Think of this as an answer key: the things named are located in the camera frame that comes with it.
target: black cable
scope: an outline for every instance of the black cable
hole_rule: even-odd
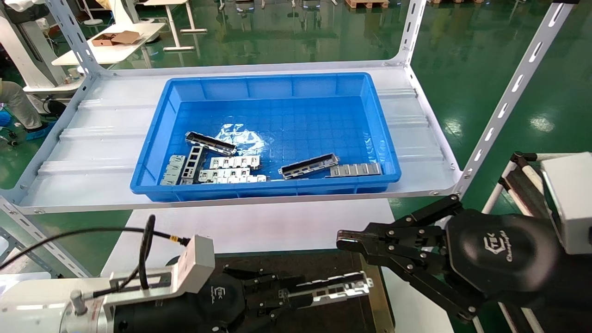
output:
[[[80,230],[73,230],[64,233],[59,233],[57,235],[48,237],[38,243],[35,243],[28,248],[21,251],[21,253],[15,255],[14,257],[6,260],[2,265],[0,265],[0,271],[6,268],[8,265],[12,264],[16,260],[20,259],[22,256],[27,255],[27,253],[31,252],[32,250],[39,248],[49,242],[55,241],[56,239],[73,236],[73,235],[80,235],[82,233],[89,233],[89,232],[106,232],[106,231],[129,231],[129,232],[144,232],[143,228],[122,228],[122,227],[97,227],[97,228],[87,228],[87,229],[80,229]],[[169,235],[168,233],[154,231],[154,236],[162,237],[170,239],[171,241],[177,242],[183,246],[187,246],[189,244],[189,238],[180,238],[177,236]]]
[[[148,278],[146,277],[146,259],[150,253],[152,247],[152,237],[154,235],[154,223],[156,216],[150,215],[148,222],[146,222],[146,228],[144,229],[144,236],[142,236],[142,243],[140,245],[140,258],[138,262],[138,273],[140,274],[140,285],[142,289],[148,289]]]

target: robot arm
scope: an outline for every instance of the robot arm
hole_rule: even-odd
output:
[[[452,217],[445,229],[430,226],[446,216]],[[428,246],[437,252],[421,250]],[[567,255],[551,221],[463,209],[456,195],[389,225],[341,230],[337,247],[390,268],[463,321],[470,321],[487,301],[592,308],[586,282],[592,260]]]

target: white desk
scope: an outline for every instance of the white desk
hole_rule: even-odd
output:
[[[193,22],[193,15],[191,14],[191,6],[189,5],[189,0],[148,0],[144,2],[144,6],[165,6],[166,8],[166,15],[169,17],[170,22],[170,30],[173,32],[173,39],[175,40],[174,47],[164,47],[164,51],[186,51],[186,50],[193,50],[195,49],[194,46],[181,46],[179,43],[179,36],[177,36],[177,29],[175,27],[175,21],[173,20],[173,15],[170,12],[170,6],[172,5],[182,5],[185,4],[185,8],[187,9],[187,16],[189,18],[189,25],[191,29],[181,29],[182,33],[206,33],[208,32],[207,29],[196,29],[195,23]]]
[[[162,27],[164,27],[164,23],[136,23],[136,24],[126,24],[126,25],[118,25],[114,24],[107,29],[103,30],[99,34],[93,36],[88,41],[88,45],[91,48],[91,51],[95,57],[95,60],[99,64],[107,64],[107,63],[120,63],[127,59],[132,53],[134,53],[138,48],[140,48],[144,43],[150,38],[154,37]],[[118,44],[113,46],[94,46],[92,45],[91,40],[94,39],[96,36],[104,33],[120,33],[123,31],[135,31],[140,34],[141,39],[136,41],[134,44]],[[57,58],[56,60],[52,61],[52,65],[54,66],[69,66],[69,65],[78,65],[78,58],[76,57],[74,51],[70,51],[65,55]]]
[[[340,229],[363,230],[369,222],[393,221],[387,199],[366,199],[134,210],[126,227],[145,227],[151,214],[156,215],[156,230],[209,237],[218,254],[334,249]],[[141,234],[122,233],[101,276],[133,270],[140,243]],[[182,251],[182,246],[155,237],[146,266],[162,267]],[[397,333],[453,333],[444,310],[389,269],[382,271]]]

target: white metal shelf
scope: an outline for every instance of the white metal shelf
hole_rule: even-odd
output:
[[[79,212],[88,210],[142,209],[155,207],[213,206],[221,204],[326,201],[354,198],[426,196],[451,188],[460,172],[440,126],[422,106],[419,96],[402,66],[383,62],[342,62],[294,64],[280,70],[259,65],[184,69],[183,75],[170,69],[115,71],[98,78],[77,112],[63,129],[50,156],[40,165],[37,176],[19,203],[23,213],[43,211]],[[360,72],[372,76],[388,128],[400,161],[403,177],[384,193],[339,196],[238,198],[183,203],[153,203],[130,191],[131,175],[160,93],[167,80],[179,76],[271,75],[288,73]]]
[[[426,0],[410,0],[397,55],[386,61],[293,63],[109,71],[96,63],[72,11],[47,2],[87,76],[17,185],[0,190],[0,209],[35,240],[46,239],[32,214],[163,207],[287,203],[400,196],[460,197],[483,163],[524,88],[574,7],[554,2],[526,49],[465,167],[459,169],[434,112],[410,67]],[[131,175],[165,82],[183,76],[367,72],[377,88],[402,177],[384,193],[238,198],[152,203],[129,189]],[[58,243],[45,249],[77,277],[90,273]]]

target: slotted metal post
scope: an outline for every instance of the slotted metal post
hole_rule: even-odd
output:
[[[557,32],[559,32],[559,29],[565,22],[565,19],[570,14],[573,7],[574,4],[565,2],[554,2],[549,7],[549,10],[545,14],[543,21],[535,33],[535,36],[532,38],[530,45],[526,49],[522,60],[518,64],[518,68],[516,68],[508,87],[501,96],[500,102],[497,104],[493,115],[491,115],[491,118],[485,127],[485,131],[479,138],[479,141],[466,164],[461,179],[456,183],[452,190],[453,193],[458,194],[461,198],[473,178],[475,178],[475,173],[477,173],[477,170],[479,170],[483,164],[483,160],[491,150],[493,143],[501,132],[501,128],[506,123],[512,110],[514,110],[514,106],[516,106],[526,85],[532,78],[540,61],[545,56],[545,53],[549,49],[549,46],[551,46],[553,39],[557,36]]]

